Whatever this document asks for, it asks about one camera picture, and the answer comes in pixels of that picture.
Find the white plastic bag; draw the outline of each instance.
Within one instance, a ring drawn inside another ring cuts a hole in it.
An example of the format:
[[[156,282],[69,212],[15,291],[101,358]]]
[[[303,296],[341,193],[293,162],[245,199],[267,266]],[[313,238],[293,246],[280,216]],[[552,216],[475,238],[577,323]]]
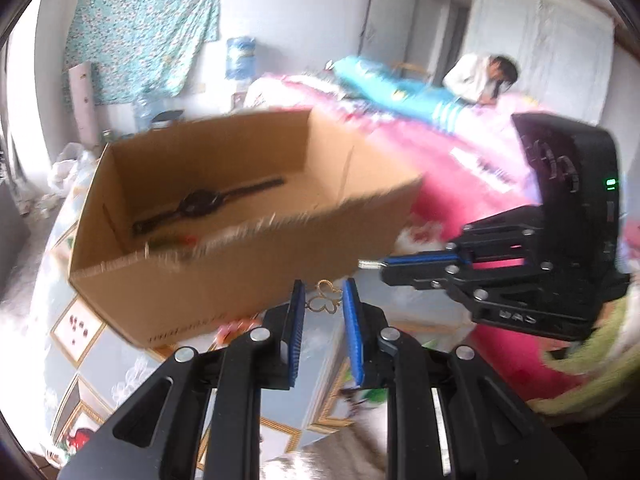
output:
[[[78,177],[79,171],[86,165],[92,164],[95,157],[86,151],[82,144],[70,142],[58,155],[47,183],[51,190],[59,197],[66,198]]]

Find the white shirt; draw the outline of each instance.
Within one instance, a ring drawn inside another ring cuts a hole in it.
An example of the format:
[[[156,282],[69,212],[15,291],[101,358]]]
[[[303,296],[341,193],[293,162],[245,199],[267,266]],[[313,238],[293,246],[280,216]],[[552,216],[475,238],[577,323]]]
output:
[[[491,56],[465,54],[460,58],[442,83],[458,97],[477,103],[483,94],[492,97],[495,81],[487,75]]]

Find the open cardboard box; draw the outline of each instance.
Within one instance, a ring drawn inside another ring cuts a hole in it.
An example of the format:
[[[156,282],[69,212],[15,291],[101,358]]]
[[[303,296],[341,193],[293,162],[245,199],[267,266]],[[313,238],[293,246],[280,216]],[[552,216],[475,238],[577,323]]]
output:
[[[196,189],[284,177],[197,219],[132,235]],[[171,344],[352,273],[392,250],[420,176],[319,112],[238,114],[110,144],[78,224],[69,280],[130,343]],[[197,245],[160,250],[154,240]]]

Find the teal floral curtain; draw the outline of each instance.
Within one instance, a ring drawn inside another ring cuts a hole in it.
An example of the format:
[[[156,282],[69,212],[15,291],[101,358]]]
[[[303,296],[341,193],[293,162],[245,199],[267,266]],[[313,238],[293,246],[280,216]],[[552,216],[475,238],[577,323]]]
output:
[[[96,104],[129,103],[150,87],[175,96],[205,41],[218,40],[220,0],[78,0],[66,70],[92,63]]]

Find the person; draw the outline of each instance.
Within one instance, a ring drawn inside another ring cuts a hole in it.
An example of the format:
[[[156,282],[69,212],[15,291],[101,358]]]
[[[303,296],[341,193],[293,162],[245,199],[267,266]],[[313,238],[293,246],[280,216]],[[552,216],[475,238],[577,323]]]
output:
[[[507,56],[465,54],[445,76],[443,85],[469,104],[495,106],[503,85],[518,80],[518,66]]]

